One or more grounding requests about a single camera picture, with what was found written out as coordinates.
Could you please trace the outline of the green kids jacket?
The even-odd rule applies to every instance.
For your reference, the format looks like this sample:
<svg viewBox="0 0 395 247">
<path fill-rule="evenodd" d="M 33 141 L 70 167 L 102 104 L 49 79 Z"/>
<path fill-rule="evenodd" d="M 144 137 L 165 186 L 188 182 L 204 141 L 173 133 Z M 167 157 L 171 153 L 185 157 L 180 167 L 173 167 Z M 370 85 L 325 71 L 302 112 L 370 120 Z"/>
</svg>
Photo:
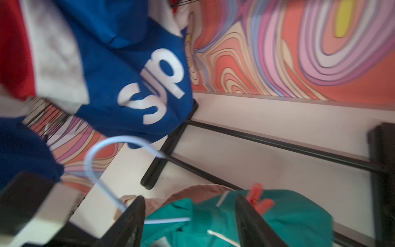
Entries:
<svg viewBox="0 0 395 247">
<path fill-rule="evenodd" d="M 191 199 L 170 203 L 147 218 L 191 220 L 145 225 L 141 246 L 230 247 L 232 241 L 239 242 L 236 198 L 247 194 L 247 190 L 227 191 L 201 203 Z M 310 199 L 291 190 L 264 190 L 261 199 L 275 202 L 262 218 L 288 246 L 332 246 L 332 216 Z"/>
</svg>

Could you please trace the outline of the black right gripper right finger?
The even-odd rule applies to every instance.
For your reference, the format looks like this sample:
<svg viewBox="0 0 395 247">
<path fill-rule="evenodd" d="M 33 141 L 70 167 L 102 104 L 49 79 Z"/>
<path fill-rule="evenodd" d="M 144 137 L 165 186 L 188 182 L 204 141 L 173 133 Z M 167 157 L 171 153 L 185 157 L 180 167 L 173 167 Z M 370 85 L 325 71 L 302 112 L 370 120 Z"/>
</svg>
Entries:
<svg viewBox="0 0 395 247">
<path fill-rule="evenodd" d="M 235 213 L 241 247 L 288 246 L 242 195 L 236 198 Z"/>
</svg>

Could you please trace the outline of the red clothespin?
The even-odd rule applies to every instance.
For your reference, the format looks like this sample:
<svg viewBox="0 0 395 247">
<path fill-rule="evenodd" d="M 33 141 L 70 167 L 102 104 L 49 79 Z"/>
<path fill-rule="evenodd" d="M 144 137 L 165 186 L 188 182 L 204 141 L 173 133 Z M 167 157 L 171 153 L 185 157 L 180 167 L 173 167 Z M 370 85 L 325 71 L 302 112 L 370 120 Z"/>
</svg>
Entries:
<svg viewBox="0 0 395 247">
<path fill-rule="evenodd" d="M 263 186 L 260 183 L 255 183 L 246 196 L 248 203 L 261 216 L 267 213 L 275 205 L 275 202 L 272 199 L 261 199 L 263 192 Z"/>
</svg>

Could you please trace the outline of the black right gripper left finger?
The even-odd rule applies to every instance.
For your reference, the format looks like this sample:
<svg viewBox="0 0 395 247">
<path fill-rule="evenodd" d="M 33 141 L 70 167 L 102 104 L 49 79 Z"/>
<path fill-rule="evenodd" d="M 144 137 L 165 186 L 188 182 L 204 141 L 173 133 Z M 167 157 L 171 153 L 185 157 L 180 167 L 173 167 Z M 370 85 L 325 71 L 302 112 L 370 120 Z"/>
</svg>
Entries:
<svg viewBox="0 0 395 247">
<path fill-rule="evenodd" d="M 145 222 L 145 200 L 138 196 L 93 247 L 139 247 Z"/>
</svg>

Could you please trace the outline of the pink patterned kids jacket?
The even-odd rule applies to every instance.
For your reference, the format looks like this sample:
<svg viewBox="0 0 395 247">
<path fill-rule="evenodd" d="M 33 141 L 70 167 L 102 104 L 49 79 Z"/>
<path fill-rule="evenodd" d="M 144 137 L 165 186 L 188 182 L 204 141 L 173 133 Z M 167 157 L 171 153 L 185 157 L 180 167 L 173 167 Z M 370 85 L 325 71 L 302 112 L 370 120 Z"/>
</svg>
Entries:
<svg viewBox="0 0 395 247">
<path fill-rule="evenodd" d="M 176 193 L 169 195 L 165 199 L 151 198 L 145 199 L 145 215 L 146 217 L 157 211 L 158 209 L 182 199 L 191 199 L 193 203 L 201 203 L 208 199 L 220 196 L 227 191 L 233 189 L 216 184 L 200 184 L 186 187 Z"/>
</svg>

